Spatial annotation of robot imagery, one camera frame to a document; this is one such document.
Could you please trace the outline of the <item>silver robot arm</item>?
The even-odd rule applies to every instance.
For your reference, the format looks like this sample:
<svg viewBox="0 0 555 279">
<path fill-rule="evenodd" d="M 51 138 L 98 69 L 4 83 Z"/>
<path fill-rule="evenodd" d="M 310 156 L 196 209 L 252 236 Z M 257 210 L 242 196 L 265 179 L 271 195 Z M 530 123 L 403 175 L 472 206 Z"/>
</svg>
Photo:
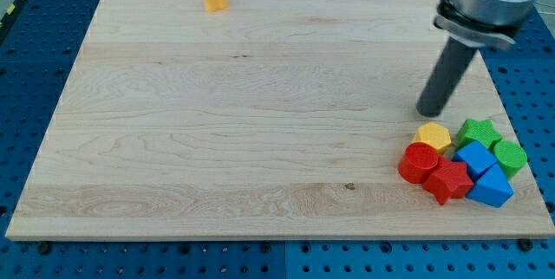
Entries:
<svg viewBox="0 0 555 279">
<path fill-rule="evenodd" d="M 535 1 L 439 0 L 434 26 L 449 38 L 416 103 L 418 113 L 441 114 L 478 49 L 511 49 Z"/>
</svg>

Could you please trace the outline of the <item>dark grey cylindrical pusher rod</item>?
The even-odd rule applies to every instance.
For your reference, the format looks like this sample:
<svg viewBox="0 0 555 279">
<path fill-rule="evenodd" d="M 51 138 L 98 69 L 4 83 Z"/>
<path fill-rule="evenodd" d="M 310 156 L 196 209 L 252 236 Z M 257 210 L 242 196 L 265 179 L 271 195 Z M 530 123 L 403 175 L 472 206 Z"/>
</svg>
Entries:
<svg viewBox="0 0 555 279">
<path fill-rule="evenodd" d="M 451 36 L 448 38 L 416 103 L 419 114 L 437 117 L 442 113 L 476 51 L 477 48 L 469 47 Z"/>
</svg>

